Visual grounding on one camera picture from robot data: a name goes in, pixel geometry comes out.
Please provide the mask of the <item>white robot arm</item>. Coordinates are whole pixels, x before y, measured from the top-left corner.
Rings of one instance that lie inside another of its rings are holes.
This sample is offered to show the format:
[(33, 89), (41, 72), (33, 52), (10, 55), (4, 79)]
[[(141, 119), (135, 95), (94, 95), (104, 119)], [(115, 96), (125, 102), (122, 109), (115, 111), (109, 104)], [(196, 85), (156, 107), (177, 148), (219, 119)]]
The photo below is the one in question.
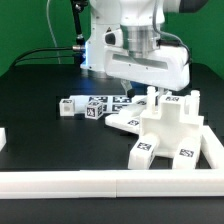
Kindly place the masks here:
[(208, 0), (90, 0), (91, 35), (81, 68), (121, 81), (128, 97), (134, 82), (180, 91), (190, 80), (189, 48), (161, 30), (166, 12), (195, 13)]

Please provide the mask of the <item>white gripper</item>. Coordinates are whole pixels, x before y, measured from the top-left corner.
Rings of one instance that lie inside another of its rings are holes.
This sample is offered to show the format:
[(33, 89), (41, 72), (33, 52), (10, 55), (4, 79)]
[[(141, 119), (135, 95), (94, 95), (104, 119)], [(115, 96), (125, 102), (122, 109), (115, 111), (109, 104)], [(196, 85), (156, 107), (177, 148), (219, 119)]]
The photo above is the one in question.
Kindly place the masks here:
[(130, 81), (159, 87), (158, 99), (188, 85), (189, 52), (184, 44), (162, 40), (150, 28), (119, 28), (103, 39), (105, 72), (121, 79), (128, 98), (135, 96)]

